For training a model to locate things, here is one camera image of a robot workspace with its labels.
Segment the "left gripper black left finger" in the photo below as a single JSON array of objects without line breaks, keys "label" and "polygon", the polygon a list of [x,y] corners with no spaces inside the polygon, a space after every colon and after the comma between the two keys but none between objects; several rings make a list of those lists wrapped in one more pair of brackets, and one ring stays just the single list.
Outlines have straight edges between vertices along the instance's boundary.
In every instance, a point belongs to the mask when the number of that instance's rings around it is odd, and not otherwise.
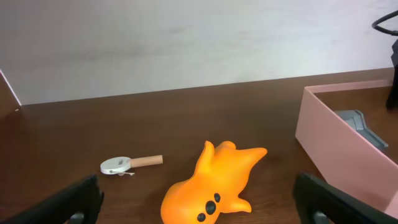
[{"label": "left gripper black left finger", "polygon": [[97,175],[93,174],[3,222],[96,223],[103,200],[104,192],[100,190]]}]

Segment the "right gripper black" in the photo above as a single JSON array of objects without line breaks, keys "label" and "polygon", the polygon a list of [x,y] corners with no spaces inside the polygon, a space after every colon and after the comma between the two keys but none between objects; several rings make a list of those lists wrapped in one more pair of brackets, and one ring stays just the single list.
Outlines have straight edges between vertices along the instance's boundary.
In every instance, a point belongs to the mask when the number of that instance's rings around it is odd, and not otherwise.
[{"label": "right gripper black", "polygon": [[386,101],[386,108],[388,110],[393,110],[397,108],[398,100],[398,40],[392,45],[392,64],[394,66],[394,78],[391,86],[390,94]]}]

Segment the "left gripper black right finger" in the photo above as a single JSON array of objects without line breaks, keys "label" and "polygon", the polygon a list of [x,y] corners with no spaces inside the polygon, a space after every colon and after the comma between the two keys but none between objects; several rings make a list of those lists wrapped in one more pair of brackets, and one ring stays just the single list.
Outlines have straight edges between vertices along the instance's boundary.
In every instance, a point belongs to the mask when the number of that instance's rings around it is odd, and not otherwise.
[{"label": "left gripper black right finger", "polygon": [[304,224],[397,224],[397,219],[338,190],[317,177],[297,176],[293,196]]}]

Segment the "grey yellow toy car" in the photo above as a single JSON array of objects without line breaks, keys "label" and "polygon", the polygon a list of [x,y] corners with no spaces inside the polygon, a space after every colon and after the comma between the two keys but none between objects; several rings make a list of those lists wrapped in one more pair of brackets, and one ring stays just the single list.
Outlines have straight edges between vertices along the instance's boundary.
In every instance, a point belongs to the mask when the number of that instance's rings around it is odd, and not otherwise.
[{"label": "grey yellow toy car", "polygon": [[389,147],[387,142],[383,141],[377,134],[367,127],[364,115],[359,110],[341,110],[335,111],[335,113],[380,151]]}]

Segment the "pink cardboard box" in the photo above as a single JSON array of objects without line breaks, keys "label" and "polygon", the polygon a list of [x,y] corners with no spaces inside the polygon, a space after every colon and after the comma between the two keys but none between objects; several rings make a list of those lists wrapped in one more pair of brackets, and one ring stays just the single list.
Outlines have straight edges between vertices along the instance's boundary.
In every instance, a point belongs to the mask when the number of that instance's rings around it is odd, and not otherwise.
[{"label": "pink cardboard box", "polygon": [[397,164],[317,97],[317,93],[391,84],[374,80],[306,86],[295,137],[330,185],[397,217]]}]

